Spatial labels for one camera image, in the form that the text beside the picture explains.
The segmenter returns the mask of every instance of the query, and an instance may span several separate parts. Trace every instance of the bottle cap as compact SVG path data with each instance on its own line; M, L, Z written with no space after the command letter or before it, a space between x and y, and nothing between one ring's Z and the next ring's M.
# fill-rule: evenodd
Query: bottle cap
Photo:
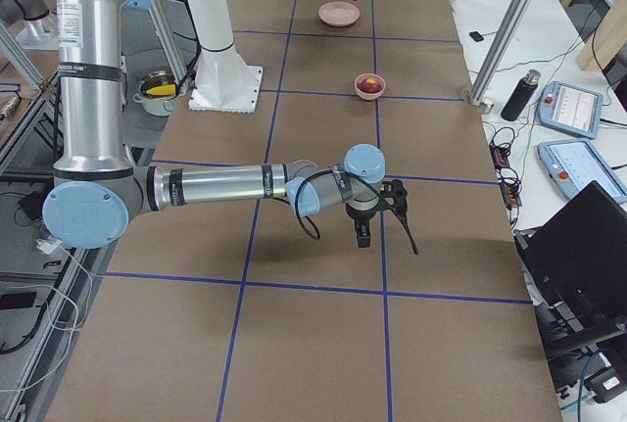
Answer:
M536 86L540 81L540 72L537 70L529 70L523 80L530 86Z

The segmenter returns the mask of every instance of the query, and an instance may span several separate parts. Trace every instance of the black bottle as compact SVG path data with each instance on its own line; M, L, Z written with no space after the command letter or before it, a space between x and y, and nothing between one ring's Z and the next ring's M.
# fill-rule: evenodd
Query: black bottle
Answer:
M501 117L507 121L516 120L538 89L539 80L540 73L536 70L529 70L527 75L518 81L516 88L509 96L509 100L501 111Z

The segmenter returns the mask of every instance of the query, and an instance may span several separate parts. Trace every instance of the blue device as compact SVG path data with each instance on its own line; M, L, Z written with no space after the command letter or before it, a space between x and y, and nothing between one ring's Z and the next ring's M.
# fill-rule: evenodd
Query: blue device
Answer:
M599 131L602 107L602 94L554 81L542 93L538 117L543 125L594 139Z
M627 202L627 188L589 140L540 143L538 156L568 200L596 180L616 202Z

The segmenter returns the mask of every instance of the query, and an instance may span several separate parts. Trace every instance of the red apple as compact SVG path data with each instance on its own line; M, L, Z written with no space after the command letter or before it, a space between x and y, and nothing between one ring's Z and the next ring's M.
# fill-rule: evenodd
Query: red apple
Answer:
M383 84L381 84L376 78L368 77L364 79L358 87L361 91L367 94L374 94L375 92L379 92L383 89Z

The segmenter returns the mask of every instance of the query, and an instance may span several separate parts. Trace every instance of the yellow object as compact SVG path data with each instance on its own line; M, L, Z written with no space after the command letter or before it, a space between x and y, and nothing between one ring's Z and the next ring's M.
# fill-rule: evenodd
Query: yellow object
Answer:
M146 91L146 94L153 97L173 96L175 93L175 84L166 84L163 86L151 87Z

